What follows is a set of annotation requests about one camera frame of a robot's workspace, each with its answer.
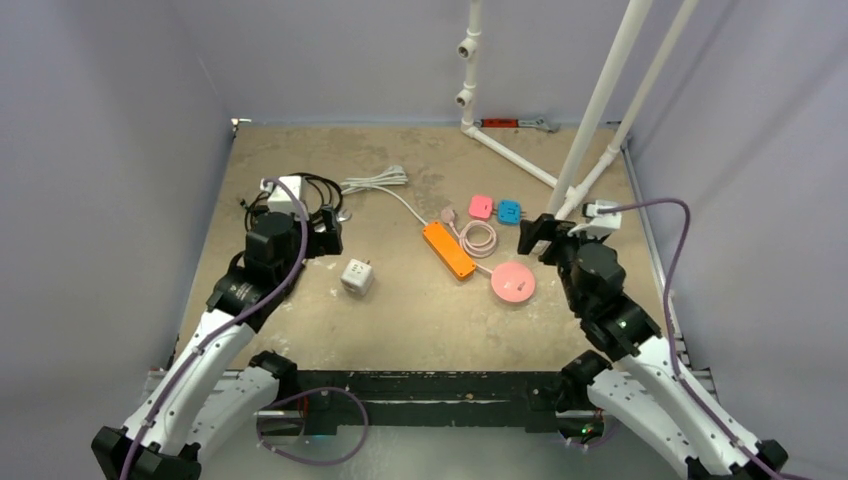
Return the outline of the pink plug adapter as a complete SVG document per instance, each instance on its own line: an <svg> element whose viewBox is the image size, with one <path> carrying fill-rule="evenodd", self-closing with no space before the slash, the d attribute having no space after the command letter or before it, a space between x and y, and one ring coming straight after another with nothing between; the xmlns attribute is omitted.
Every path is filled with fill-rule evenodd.
<svg viewBox="0 0 848 480"><path fill-rule="evenodd" d="M467 209L468 215L475 220L488 221L494 211L494 200L486 195L473 195Z"/></svg>

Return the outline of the blue plug adapter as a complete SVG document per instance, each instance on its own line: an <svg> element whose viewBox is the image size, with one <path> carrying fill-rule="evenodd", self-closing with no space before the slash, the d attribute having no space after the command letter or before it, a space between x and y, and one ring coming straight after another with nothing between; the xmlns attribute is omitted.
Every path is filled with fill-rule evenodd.
<svg viewBox="0 0 848 480"><path fill-rule="evenodd" d="M521 204L510 199L498 202L496 208L496 220L501 225L519 225L525 216Z"/></svg>

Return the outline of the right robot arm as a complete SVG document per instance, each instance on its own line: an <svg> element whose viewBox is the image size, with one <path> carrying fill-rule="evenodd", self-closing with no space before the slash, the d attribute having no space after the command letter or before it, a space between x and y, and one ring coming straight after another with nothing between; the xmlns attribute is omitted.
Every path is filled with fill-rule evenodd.
<svg viewBox="0 0 848 480"><path fill-rule="evenodd" d="M594 234L550 214L523 220L517 251L548 246L540 262L556 268L567 304L592 344L566 365L558 407L589 403L611 414L683 479L774 479L789 455L724 410L681 364L674 340L624 291L617 252Z"/></svg>

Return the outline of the orange power strip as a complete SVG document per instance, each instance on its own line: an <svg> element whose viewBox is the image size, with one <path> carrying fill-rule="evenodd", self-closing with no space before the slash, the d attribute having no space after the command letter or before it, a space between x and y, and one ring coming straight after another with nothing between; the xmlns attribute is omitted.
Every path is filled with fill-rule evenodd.
<svg viewBox="0 0 848 480"><path fill-rule="evenodd" d="M427 245L458 281L465 281L473 276L476 271L475 261L460 246L443 223L434 221L425 225L422 229L422 236Z"/></svg>

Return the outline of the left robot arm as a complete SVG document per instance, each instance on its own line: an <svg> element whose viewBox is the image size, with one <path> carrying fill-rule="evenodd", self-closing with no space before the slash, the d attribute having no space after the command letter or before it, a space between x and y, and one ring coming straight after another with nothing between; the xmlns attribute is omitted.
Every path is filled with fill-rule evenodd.
<svg viewBox="0 0 848 480"><path fill-rule="evenodd" d="M214 286L195 332L165 377L119 428L102 427L91 447L108 479L197 479L229 436L270 405L284 409L300 386L294 362L270 351L224 388L234 358L289 296L306 260L342 252L336 211L323 230L293 214L266 212Z"/></svg>

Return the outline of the white cube socket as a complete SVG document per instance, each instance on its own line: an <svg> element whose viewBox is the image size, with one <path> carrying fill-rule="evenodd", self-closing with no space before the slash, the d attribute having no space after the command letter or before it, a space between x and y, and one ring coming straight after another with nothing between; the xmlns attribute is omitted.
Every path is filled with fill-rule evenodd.
<svg viewBox="0 0 848 480"><path fill-rule="evenodd" d="M359 297L367 294L374 278L374 269L370 263L357 259L351 259L339 277L343 288Z"/></svg>

